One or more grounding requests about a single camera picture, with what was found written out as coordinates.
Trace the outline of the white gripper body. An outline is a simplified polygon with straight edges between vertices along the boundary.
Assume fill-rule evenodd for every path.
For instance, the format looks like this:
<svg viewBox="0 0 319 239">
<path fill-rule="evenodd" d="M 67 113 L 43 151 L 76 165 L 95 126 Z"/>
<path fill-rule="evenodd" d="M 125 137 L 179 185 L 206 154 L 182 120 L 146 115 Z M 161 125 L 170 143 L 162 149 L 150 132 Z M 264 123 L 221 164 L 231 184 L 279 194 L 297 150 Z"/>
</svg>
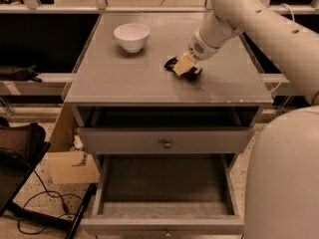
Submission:
<svg viewBox="0 0 319 239">
<path fill-rule="evenodd" d="M 196 31 L 188 42 L 188 50 L 198 60 L 204 61 L 217 53 L 216 48 L 208 46 L 200 37 L 199 31 Z"/>
</svg>

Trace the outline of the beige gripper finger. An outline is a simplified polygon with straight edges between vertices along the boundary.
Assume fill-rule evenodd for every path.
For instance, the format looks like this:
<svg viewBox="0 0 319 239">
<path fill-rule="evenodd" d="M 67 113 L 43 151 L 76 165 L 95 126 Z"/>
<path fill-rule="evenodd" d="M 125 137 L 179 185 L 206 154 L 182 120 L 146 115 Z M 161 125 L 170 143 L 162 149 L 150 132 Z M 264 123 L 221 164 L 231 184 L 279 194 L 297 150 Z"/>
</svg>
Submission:
<svg viewBox="0 0 319 239">
<path fill-rule="evenodd" d="M 196 58 L 191 53 L 183 53 L 178 59 L 177 63 L 173 67 L 173 71 L 181 76 L 188 72 L 196 63 Z"/>
</svg>

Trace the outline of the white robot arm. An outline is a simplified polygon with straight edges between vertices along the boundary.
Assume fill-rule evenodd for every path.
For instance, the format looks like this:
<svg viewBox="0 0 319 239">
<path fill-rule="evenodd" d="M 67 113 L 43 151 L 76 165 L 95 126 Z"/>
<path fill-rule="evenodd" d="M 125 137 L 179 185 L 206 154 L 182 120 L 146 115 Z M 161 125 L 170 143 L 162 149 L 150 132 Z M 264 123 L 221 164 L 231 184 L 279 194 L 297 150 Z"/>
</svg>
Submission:
<svg viewBox="0 0 319 239">
<path fill-rule="evenodd" d="M 211 0 L 211 12 L 174 66 L 177 75 L 245 32 L 309 107 L 269 123 L 251 152 L 243 239 L 319 239 L 319 38 L 269 0 Z"/>
</svg>

